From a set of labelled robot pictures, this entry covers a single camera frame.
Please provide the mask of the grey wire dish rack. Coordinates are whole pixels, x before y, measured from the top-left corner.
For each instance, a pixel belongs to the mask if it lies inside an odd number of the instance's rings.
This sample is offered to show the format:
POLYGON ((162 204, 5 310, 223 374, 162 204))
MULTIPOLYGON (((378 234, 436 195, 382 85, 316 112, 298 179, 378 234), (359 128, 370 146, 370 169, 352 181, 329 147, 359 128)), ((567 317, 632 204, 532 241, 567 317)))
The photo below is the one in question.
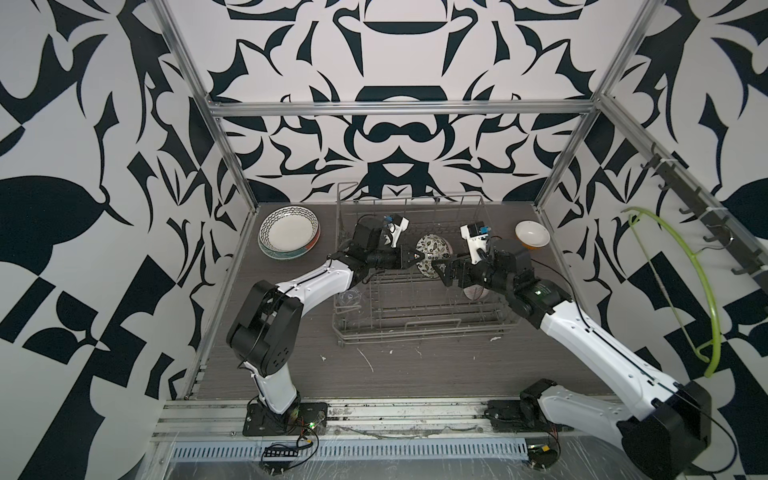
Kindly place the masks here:
MULTIPOLYGON (((479 194, 378 199, 365 196, 354 182, 342 182, 336 187, 336 242, 351 239, 358 220, 387 214, 408 219, 399 242, 428 259, 465 253, 461 227, 491 223, 479 194)), ((518 319, 503 296, 446 286, 428 259, 408 270, 376 270, 368 282, 337 295, 332 326, 339 345, 496 337, 514 328, 518 319)))

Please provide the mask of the black white patterned bowl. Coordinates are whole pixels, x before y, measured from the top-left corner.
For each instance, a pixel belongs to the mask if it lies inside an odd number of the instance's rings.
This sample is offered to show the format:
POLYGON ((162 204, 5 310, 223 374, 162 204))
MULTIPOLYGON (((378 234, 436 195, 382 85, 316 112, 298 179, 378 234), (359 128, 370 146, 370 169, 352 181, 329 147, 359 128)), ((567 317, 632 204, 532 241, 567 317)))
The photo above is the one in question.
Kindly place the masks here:
POLYGON ((443 237, 436 234, 427 234, 421 237, 416 249, 425 253, 426 258, 423 261, 423 267, 418 270, 426 278, 439 279, 435 274, 431 261, 434 259, 450 257, 453 254, 453 248, 443 237))

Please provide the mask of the clear faceted plastic cup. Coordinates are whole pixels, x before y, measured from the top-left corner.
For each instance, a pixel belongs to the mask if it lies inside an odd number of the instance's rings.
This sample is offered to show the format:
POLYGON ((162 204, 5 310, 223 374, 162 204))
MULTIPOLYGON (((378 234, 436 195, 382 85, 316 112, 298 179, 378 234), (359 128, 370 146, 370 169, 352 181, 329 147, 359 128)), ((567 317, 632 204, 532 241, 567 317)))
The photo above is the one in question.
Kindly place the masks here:
POLYGON ((362 304, 362 297, 362 292, 357 287, 336 294, 334 297, 335 312, 342 314, 359 310, 362 304))

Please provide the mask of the pink ribbed bowl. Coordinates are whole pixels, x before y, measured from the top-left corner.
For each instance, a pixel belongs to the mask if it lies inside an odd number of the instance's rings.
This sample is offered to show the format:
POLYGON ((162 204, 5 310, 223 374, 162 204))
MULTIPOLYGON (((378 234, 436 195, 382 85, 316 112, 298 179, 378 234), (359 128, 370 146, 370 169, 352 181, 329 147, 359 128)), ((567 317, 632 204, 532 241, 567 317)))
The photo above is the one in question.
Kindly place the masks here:
POLYGON ((486 289, 479 285, 465 287, 463 293, 470 301, 479 301, 487 295, 486 289))

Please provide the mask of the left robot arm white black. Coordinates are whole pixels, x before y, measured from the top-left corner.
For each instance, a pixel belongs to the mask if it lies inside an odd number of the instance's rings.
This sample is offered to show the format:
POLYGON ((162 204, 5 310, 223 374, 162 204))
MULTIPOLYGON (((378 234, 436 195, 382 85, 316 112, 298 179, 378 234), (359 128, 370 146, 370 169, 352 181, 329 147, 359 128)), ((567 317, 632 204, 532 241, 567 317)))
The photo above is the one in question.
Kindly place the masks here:
POLYGON ((326 300, 386 270, 407 270, 425 254, 403 246, 410 221, 392 214, 362 216, 352 238, 316 269, 295 279, 255 283, 240 308, 226 343, 239 366, 250 372, 262 411, 287 423, 300 404, 288 367, 302 318, 326 300))

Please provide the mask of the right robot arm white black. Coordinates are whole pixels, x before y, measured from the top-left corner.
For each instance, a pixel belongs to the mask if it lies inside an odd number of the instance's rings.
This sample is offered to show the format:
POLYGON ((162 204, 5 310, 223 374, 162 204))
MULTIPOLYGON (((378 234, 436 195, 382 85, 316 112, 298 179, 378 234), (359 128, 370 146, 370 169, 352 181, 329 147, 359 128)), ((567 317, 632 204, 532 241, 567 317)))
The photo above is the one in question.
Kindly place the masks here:
POLYGON ((565 425, 620 448, 651 479, 675 479, 711 444, 712 402, 699 384, 681 384, 637 356, 589 318, 563 288, 539 278, 525 250, 432 261, 447 286, 479 286, 556 340, 616 395, 616 402, 577 394, 542 379, 520 395, 524 416, 565 425))

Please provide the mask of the white orange small bowl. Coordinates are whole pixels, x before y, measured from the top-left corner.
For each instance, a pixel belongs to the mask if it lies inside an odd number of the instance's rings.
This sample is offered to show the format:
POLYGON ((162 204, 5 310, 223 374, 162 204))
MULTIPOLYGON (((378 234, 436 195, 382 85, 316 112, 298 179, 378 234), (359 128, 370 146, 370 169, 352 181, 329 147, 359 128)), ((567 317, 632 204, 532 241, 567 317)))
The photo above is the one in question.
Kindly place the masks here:
POLYGON ((514 232, 518 240, 528 249, 544 248, 551 241, 548 229, 536 221, 521 221, 516 224, 514 232))

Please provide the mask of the zigzag rim white bowl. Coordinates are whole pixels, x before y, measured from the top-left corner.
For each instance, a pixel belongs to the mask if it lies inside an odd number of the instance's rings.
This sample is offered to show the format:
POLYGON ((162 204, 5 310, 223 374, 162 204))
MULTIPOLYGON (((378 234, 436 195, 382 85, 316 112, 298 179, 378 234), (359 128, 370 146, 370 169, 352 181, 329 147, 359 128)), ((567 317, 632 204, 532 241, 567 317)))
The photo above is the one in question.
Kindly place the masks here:
POLYGON ((261 247, 278 254, 305 249, 320 233, 317 215, 302 206, 279 208, 262 221, 258 241, 261 247))

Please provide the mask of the teal red striped bowl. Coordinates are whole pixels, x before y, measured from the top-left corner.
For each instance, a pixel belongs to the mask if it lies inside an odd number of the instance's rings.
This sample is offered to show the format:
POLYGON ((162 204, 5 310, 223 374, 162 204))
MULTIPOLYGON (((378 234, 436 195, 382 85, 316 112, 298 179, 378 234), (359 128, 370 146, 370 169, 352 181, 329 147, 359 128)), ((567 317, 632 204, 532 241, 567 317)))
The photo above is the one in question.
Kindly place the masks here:
POLYGON ((277 250, 273 250, 273 249, 269 248, 261 240, 258 241, 258 245, 259 245, 259 248, 262 251, 262 253, 264 255, 266 255, 267 257, 269 257, 271 259, 274 259, 274 260, 279 260, 279 261, 288 261, 288 260, 293 260, 293 259, 299 258, 299 257, 305 255, 306 253, 308 253, 310 250, 312 250, 314 248, 314 246, 319 241, 320 237, 321 237, 321 232, 318 231, 314 235, 314 237, 306 245, 301 246, 301 247, 299 247, 296 250, 291 250, 291 251, 286 251, 286 252, 279 252, 277 250))

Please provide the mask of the small round black device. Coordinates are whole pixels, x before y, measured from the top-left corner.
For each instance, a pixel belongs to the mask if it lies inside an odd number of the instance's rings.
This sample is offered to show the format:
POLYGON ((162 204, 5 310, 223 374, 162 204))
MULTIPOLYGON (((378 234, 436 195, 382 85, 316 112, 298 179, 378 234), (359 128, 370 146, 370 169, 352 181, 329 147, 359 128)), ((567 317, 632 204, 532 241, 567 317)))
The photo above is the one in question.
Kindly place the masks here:
POLYGON ((527 465, 535 471, 547 471, 560 458, 560 452, 547 444, 532 444, 527 447, 527 465))

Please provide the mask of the black usb hub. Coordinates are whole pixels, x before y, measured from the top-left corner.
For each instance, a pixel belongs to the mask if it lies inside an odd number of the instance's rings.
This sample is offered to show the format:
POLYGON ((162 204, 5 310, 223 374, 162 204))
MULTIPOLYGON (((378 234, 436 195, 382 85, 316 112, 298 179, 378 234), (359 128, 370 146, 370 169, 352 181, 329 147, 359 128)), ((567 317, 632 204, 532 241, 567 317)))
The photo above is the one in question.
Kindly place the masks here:
POLYGON ((300 450, 295 446, 289 446, 280 443, 274 443, 266 446, 262 453, 261 461, 291 462, 296 461, 300 456, 300 450))

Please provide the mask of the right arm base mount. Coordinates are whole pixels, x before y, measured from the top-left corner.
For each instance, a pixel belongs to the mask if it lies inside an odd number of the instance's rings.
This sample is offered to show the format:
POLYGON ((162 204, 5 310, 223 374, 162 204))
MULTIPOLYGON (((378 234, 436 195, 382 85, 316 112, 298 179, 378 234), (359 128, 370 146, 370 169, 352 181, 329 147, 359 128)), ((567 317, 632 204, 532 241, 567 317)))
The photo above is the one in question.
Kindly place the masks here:
POLYGON ((483 417, 494 432, 546 433, 555 427, 557 433, 572 432, 573 427, 547 420, 534 400, 489 400, 483 417))

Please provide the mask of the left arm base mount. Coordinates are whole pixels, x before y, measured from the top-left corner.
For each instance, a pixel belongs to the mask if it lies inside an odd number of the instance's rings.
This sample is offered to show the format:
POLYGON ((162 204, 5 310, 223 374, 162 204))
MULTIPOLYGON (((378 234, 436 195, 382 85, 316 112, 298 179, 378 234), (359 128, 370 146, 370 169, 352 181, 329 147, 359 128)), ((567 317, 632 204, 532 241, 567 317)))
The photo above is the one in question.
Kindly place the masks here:
POLYGON ((298 434, 302 428, 323 429, 327 424, 329 404, 301 402, 290 406, 284 413, 272 412, 260 401, 249 402, 242 427, 244 437, 285 436, 298 434))

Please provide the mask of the aluminium frame bars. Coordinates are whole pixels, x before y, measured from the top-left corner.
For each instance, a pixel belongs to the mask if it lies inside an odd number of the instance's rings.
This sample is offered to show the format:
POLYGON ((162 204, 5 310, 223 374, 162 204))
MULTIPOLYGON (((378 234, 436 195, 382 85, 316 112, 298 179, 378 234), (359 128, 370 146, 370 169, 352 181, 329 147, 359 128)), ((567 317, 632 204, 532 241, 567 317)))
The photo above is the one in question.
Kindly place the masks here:
POLYGON ((200 110, 207 128, 213 135, 214 142, 221 148, 227 169, 233 174, 235 185, 246 196, 246 201, 255 209, 258 200, 245 177, 242 163, 237 158, 231 144, 225 138, 224 129, 219 122, 229 117, 363 117, 366 115, 501 115, 501 114, 557 114, 579 117, 577 129, 571 133, 566 149, 557 160, 552 173, 548 175, 544 186, 538 192, 536 201, 546 203, 555 183, 562 179, 564 170, 575 157, 576 148, 584 143, 592 125, 589 118, 604 115, 615 126, 621 128, 639 152, 650 157, 650 146, 657 146, 668 154, 673 152, 664 147, 660 137, 654 136, 648 127, 632 114, 626 102, 616 97, 615 89, 629 71, 630 62, 635 55, 642 54, 643 44, 653 37, 652 26, 660 17, 663 2, 643 1, 632 21, 624 30, 614 56, 607 64, 596 89, 581 98, 513 98, 510 100, 450 99, 425 91, 421 94, 410 92, 406 95, 391 95, 387 98, 363 98, 355 100, 323 101, 257 101, 244 102, 232 99, 221 102, 214 99, 206 89, 202 72, 190 49, 187 38, 183 35, 178 18, 168 1, 152 2, 155 14, 161 25, 161 32, 172 53, 181 63, 181 71, 191 87, 192 97, 200 110))

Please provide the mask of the black wall hook rail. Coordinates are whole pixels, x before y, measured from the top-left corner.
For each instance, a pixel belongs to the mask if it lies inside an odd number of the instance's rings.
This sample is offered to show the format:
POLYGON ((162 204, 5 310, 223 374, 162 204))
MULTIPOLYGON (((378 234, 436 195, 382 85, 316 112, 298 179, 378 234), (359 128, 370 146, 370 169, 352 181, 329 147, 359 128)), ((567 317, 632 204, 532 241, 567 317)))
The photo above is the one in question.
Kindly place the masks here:
POLYGON ((767 291, 767 248, 736 217, 688 172, 683 162, 652 142, 650 157, 643 166, 652 170, 661 192, 672 192, 682 203, 681 215, 700 222, 708 231, 704 249, 724 250, 736 261, 731 272, 749 276, 767 291))

